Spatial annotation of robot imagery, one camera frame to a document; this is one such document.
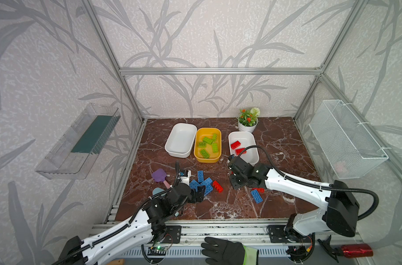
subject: white flower pot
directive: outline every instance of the white flower pot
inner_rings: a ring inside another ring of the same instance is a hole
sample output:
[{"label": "white flower pot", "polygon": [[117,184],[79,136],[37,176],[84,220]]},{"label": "white flower pot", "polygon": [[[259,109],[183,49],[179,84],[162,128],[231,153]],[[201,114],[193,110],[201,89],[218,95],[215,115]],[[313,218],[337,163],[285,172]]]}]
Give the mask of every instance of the white flower pot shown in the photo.
[{"label": "white flower pot", "polygon": [[247,132],[252,133],[254,131],[254,129],[257,127],[258,122],[259,122],[259,120],[257,119],[257,123],[254,126],[249,126],[248,127],[248,126],[242,125],[238,121],[238,129],[239,129],[239,131],[247,131]]}]

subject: pink handle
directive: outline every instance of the pink handle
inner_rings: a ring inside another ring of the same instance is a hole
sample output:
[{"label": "pink handle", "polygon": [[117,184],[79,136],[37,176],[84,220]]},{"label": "pink handle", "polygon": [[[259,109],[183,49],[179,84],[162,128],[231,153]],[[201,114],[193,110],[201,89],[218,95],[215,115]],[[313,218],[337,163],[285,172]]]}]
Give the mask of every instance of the pink handle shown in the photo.
[{"label": "pink handle", "polygon": [[164,185],[166,185],[166,187],[169,189],[170,188],[170,184],[165,180],[163,181]]}]

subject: wall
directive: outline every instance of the wall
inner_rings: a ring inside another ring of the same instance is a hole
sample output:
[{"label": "wall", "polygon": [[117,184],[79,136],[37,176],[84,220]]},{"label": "wall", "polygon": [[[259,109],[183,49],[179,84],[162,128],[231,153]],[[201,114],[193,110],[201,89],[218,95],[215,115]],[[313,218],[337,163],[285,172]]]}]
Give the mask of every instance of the wall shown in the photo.
[{"label": "wall", "polygon": [[[402,1],[369,1],[327,70],[327,75],[402,159]],[[308,124],[322,100],[334,99],[319,85],[297,125],[316,169],[328,182],[336,179]],[[379,195],[377,210],[357,229],[374,250],[377,265],[402,265],[402,183],[385,162],[365,176],[345,180],[350,187]],[[360,212],[371,204],[355,195]]]},{"label": "wall", "polygon": [[[92,2],[120,67],[318,67],[354,0]],[[146,117],[291,116],[312,79],[127,76]]]},{"label": "wall", "polygon": [[[89,102],[122,117],[87,178],[36,173]],[[0,264],[51,264],[102,222],[139,126],[78,1],[1,1]]]}]

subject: green glove cuff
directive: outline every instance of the green glove cuff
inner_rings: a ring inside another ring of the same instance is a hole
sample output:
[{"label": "green glove cuff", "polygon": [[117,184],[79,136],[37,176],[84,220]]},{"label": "green glove cuff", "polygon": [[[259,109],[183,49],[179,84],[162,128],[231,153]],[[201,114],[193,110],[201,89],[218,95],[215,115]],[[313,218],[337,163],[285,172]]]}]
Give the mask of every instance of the green glove cuff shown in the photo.
[{"label": "green glove cuff", "polygon": [[258,264],[258,249],[244,246],[245,258],[243,265],[256,265]]}]

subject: teal mat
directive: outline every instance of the teal mat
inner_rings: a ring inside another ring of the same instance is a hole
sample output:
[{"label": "teal mat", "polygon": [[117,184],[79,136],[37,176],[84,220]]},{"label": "teal mat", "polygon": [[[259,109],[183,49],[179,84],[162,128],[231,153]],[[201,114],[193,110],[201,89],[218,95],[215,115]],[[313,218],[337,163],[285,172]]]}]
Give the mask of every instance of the teal mat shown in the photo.
[{"label": "teal mat", "polygon": [[[102,136],[105,128],[107,128],[108,123],[111,121],[113,116],[99,115],[95,118],[89,128],[82,135],[80,140],[76,143],[71,150],[72,153],[90,153],[95,145],[98,143],[99,138]],[[97,148],[93,151],[94,153],[100,152]]]}]

